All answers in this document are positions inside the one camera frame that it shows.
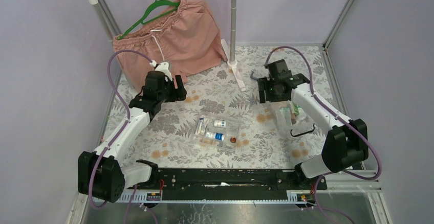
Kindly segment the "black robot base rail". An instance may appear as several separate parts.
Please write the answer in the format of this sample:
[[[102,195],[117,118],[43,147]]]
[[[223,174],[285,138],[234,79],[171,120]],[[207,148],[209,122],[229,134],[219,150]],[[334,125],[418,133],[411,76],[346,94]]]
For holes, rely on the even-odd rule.
[[[160,168],[139,190],[155,190],[163,200],[287,200],[289,191],[326,190],[324,179],[305,178],[291,169]]]

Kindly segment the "clear compartment organizer tray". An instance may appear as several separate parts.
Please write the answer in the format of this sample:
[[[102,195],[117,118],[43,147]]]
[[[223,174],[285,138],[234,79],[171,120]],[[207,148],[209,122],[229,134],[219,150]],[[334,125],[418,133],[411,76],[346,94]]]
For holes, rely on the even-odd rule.
[[[200,113],[190,134],[190,141],[201,146],[234,152],[240,142],[242,122],[238,119]]]

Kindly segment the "blue white medicine bottle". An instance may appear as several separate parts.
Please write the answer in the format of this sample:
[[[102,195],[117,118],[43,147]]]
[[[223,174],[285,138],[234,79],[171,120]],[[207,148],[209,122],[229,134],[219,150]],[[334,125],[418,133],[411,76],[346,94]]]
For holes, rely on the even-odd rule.
[[[223,141],[225,139],[225,135],[223,133],[218,132],[206,132],[205,137],[208,139]]]

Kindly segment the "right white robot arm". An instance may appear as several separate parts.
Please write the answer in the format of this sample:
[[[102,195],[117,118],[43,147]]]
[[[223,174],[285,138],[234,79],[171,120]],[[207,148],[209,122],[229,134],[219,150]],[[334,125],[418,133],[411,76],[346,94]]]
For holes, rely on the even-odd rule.
[[[306,189],[314,178],[345,170],[368,158],[366,124],[340,113],[321,95],[303,74],[292,74],[281,59],[266,65],[269,76],[257,81],[259,100],[266,102],[293,101],[326,133],[321,154],[294,167],[294,184]]]

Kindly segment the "clear box lid black handle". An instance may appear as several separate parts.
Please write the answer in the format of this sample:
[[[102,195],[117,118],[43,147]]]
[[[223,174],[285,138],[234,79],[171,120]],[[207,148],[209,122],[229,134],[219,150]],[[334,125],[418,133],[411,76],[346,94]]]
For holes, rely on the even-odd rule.
[[[255,88],[267,90],[267,82],[269,80],[269,71],[265,67],[252,69],[249,73],[249,77],[252,80],[253,86]]]

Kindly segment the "clear plastic kit box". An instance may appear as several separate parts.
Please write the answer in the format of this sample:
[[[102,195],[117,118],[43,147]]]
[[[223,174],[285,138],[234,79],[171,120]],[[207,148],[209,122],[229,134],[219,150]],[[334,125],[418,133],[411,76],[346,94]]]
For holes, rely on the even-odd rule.
[[[270,103],[278,133],[285,138],[296,138],[313,133],[316,129],[313,119],[306,112],[296,117],[293,114],[292,103],[293,101]]]

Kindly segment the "small white vial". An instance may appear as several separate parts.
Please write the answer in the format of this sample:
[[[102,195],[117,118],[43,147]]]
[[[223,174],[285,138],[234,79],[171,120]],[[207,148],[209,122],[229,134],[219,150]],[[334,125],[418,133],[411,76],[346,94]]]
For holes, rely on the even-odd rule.
[[[225,120],[214,120],[214,127],[225,128],[227,127],[227,122]]]

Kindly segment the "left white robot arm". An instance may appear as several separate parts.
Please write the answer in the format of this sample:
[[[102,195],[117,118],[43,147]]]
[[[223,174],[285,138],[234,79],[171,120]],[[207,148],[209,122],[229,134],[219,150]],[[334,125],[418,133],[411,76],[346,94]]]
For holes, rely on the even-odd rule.
[[[161,110],[163,103],[184,101],[187,91],[180,75],[169,78],[165,72],[150,71],[145,85],[130,101],[127,115],[108,137],[92,152],[82,152],[78,158],[78,192],[89,197],[114,203],[123,191],[137,184],[154,188],[159,181],[158,165],[137,160],[121,166],[120,161]]]

